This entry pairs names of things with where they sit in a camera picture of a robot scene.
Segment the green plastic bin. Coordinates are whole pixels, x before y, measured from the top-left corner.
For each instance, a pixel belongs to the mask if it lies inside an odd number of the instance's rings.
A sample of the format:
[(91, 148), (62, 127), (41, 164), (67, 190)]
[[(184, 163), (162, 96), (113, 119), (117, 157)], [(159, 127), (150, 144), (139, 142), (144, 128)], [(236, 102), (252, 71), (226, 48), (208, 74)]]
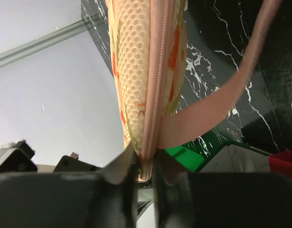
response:
[(270, 172), (269, 153), (215, 130), (166, 152), (194, 172)]

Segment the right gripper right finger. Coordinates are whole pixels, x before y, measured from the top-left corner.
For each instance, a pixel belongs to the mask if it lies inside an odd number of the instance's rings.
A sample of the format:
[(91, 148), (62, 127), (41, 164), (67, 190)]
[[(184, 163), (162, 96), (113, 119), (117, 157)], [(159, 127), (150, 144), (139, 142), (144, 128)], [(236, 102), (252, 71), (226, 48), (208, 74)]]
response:
[(153, 160), (159, 228), (292, 228), (292, 182), (273, 173), (196, 173), (164, 150)]

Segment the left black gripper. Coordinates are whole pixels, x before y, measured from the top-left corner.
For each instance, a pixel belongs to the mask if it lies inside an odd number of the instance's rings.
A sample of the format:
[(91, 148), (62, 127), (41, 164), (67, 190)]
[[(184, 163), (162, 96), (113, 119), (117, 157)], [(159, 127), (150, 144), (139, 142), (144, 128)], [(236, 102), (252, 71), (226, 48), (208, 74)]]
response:
[(0, 147), (0, 173), (5, 172), (39, 172), (51, 173), (61, 171), (97, 171), (100, 168), (79, 160), (79, 155), (71, 153), (61, 157), (56, 165), (35, 164), (32, 158), (35, 151), (25, 140), (7, 143)]

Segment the pink satin bra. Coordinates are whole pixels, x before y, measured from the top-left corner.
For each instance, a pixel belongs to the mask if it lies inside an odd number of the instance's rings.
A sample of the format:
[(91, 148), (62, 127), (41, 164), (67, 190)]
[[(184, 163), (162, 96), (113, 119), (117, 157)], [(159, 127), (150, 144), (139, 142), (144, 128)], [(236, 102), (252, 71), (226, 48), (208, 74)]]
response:
[(161, 120), (158, 149), (186, 144), (214, 128), (227, 116), (254, 71), (269, 27), (281, 3), (280, 0), (263, 1), (239, 70), (220, 89), (178, 114)]

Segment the pink mesh laundry bag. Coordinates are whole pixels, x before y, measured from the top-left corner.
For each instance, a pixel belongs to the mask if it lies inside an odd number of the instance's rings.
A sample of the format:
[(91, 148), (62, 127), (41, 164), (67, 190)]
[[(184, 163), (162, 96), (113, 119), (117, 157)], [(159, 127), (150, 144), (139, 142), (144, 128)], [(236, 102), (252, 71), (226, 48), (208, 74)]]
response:
[(159, 123), (176, 113), (186, 71), (185, 0), (108, 0), (112, 72), (124, 145), (151, 178)]

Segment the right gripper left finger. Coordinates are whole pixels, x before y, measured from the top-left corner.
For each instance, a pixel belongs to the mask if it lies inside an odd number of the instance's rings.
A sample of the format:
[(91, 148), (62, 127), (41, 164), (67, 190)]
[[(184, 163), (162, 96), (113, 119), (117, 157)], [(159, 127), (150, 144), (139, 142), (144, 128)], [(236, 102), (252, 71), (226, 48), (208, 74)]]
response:
[(0, 149), (0, 228), (134, 228), (137, 161), (129, 144), (91, 171), (43, 171), (24, 141)]

